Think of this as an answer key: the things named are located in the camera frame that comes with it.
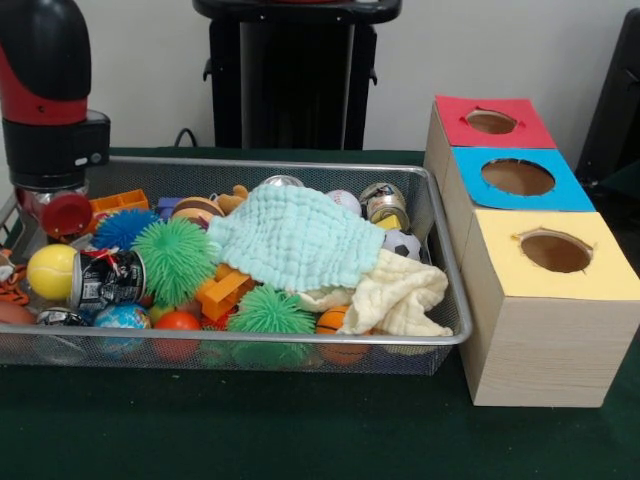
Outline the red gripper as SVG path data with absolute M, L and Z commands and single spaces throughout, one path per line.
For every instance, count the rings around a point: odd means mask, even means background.
M 19 207 L 52 238 L 81 234 L 92 219 L 88 188 L 36 192 L 16 189 Z

